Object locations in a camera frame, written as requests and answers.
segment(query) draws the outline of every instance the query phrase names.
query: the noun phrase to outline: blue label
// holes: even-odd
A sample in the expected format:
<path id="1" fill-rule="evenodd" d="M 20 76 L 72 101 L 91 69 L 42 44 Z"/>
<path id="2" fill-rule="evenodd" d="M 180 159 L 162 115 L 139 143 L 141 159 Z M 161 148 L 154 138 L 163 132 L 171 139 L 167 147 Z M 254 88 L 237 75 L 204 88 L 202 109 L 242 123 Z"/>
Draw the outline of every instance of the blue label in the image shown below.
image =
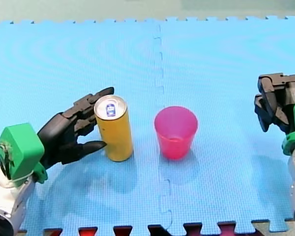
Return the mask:
<path id="1" fill-rule="evenodd" d="M 114 104 L 108 104 L 106 106 L 106 113 L 108 117 L 114 117 L 116 115 L 115 105 Z"/>

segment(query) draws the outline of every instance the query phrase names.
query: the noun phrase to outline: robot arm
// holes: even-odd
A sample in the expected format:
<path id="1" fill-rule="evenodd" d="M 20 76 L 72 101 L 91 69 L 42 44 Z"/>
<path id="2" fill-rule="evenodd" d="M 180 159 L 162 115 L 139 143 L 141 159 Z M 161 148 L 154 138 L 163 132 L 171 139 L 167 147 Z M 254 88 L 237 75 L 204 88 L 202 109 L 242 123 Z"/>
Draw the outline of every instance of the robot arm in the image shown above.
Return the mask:
<path id="1" fill-rule="evenodd" d="M 292 177 L 291 196 L 295 219 L 295 75 L 282 73 L 262 75 L 258 80 L 261 94 L 255 97 L 255 113 L 264 132 L 271 124 L 285 134 L 282 149 L 290 156 L 288 166 Z"/>
<path id="2" fill-rule="evenodd" d="M 15 236 L 24 220 L 26 202 L 35 183 L 47 180 L 46 170 L 68 164 L 102 149 L 106 143 L 77 142 L 97 125 L 94 104 L 113 94 L 106 88 L 89 94 L 63 113 L 53 116 L 36 134 L 29 123 L 6 127 L 0 136 L 0 236 Z"/>

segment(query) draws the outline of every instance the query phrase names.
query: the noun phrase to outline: blue foam mat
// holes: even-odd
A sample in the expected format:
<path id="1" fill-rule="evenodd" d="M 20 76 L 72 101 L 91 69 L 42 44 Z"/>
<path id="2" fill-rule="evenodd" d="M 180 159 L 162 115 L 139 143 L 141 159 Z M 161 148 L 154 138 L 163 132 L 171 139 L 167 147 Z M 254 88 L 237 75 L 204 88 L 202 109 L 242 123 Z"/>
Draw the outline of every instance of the blue foam mat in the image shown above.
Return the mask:
<path id="1" fill-rule="evenodd" d="M 156 28 L 153 22 L 111 21 L 0 25 L 0 133 L 28 121 L 38 131 L 82 96 L 114 86 L 128 103 L 134 137 L 128 161 L 115 163 L 98 152 L 51 168 L 29 200 L 22 226 L 29 236 L 49 228 L 73 236 L 80 227 L 97 227 L 96 235 L 108 236 L 125 225 L 142 236 L 149 224 L 169 227 L 152 126 Z M 96 128 L 80 141 L 98 139 Z"/>
<path id="2" fill-rule="evenodd" d="M 163 104 L 188 107 L 200 121 L 192 154 L 161 170 L 171 185 L 169 232 L 201 222 L 202 234 L 218 234 L 218 222 L 235 221 L 237 233 L 252 233 L 253 220 L 287 230 L 284 134 L 262 132 L 253 101 L 259 75 L 295 74 L 295 20 L 168 19 L 161 38 Z"/>
<path id="3" fill-rule="evenodd" d="M 260 74 L 295 74 L 295 19 L 94 24 L 0 24 L 0 133 L 31 122 L 38 130 L 87 93 L 115 86 L 129 105 L 135 153 L 113 163 L 99 152 L 48 171 L 29 201 L 28 235 L 63 228 L 131 225 L 148 235 L 160 224 L 183 235 L 184 223 L 218 234 L 218 222 L 270 220 L 283 231 L 291 218 L 284 135 L 264 134 L 253 99 Z M 200 122 L 181 162 L 159 155 L 153 118 L 163 107 L 185 106 Z M 100 139 L 96 131 L 81 139 Z"/>

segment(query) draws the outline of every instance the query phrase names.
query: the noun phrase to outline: plastic cup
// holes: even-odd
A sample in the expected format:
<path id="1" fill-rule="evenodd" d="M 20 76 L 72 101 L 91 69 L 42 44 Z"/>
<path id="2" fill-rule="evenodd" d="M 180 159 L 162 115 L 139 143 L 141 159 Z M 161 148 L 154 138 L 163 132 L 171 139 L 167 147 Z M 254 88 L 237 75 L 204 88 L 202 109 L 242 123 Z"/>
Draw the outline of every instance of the plastic cup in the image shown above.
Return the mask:
<path id="1" fill-rule="evenodd" d="M 172 106 L 156 115 L 154 127 L 161 153 L 168 159 L 179 160 L 190 150 L 198 120 L 187 108 Z"/>

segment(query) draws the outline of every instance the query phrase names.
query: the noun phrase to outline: aluminum can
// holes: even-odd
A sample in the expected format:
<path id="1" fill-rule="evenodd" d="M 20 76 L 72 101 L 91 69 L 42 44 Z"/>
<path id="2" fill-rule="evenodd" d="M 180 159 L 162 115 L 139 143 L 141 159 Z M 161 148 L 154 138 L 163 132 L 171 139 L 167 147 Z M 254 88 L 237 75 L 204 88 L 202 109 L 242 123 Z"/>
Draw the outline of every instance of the aluminum can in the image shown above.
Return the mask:
<path id="1" fill-rule="evenodd" d="M 126 102 L 118 96 L 106 95 L 94 105 L 106 156 L 113 161 L 127 160 L 133 153 L 131 128 Z"/>

